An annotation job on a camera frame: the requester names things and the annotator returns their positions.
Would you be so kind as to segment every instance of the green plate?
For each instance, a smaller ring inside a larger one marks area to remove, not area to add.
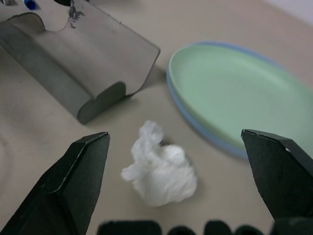
[[[189,113],[223,141],[245,149],[242,129],[293,139],[313,156],[313,93],[286,71],[239,50],[193,45],[168,72]]]

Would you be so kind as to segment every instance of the table surface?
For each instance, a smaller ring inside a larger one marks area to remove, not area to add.
[[[272,217],[258,194],[248,162],[232,157],[201,138],[182,118],[166,84],[173,52],[195,41],[225,41],[276,60],[308,85],[313,84],[313,30],[261,0],[90,0],[161,48],[145,87],[83,126],[11,56],[0,48],[0,229],[39,177],[69,145],[92,133],[109,131],[111,143],[102,190],[88,235],[106,220],[152,219],[165,234],[186,225],[202,234],[209,219],[233,229],[250,224],[267,233]],[[67,22],[67,7],[37,0],[48,30]],[[0,4],[0,21],[25,12]],[[184,147],[200,178],[192,198],[150,208],[120,177],[132,163],[130,149],[146,120],[163,126],[170,142]]]

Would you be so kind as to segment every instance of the crumpled tissue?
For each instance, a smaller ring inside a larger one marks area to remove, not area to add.
[[[198,181],[183,148],[175,144],[161,146],[163,136],[162,127],[146,121],[131,149],[134,163],[121,173],[144,202],[153,207],[191,197]]]

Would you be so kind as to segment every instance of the tabletop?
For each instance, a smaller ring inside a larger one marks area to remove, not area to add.
[[[81,125],[23,67],[0,47],[0,229],[39,177],[82,136],[109,131],[111,143],[102,189],[88,235],[107,220],[157,221],[165,234],[186,225],[202,234],[205,222],[222,219],[231,228],[249,224],[267,233],[273,219],[260,197],[248,162],[204,140],[176,108],[165,78],[175,50],[196,41],[238,44],[276,60],[313,85],[313,30],[262,0],[90,0],[161,48],[147,83],[87,125]],[[27,11],[0,4],[0,21]],[[65,6],[37,0],[47,30],[67,22]],[[146,206],[120,173],[133,159],[130,149],[146,120],[163,126],[181,145],[199,176],[195,195],[159,208]]]

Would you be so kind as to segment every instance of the stacked plates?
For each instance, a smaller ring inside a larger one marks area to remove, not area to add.
[[[167,81],[186,120],[247,159],[242,129],[293,139],[313,156],[313,92],[268,58],[242,47],[193,44],[171,58]]]

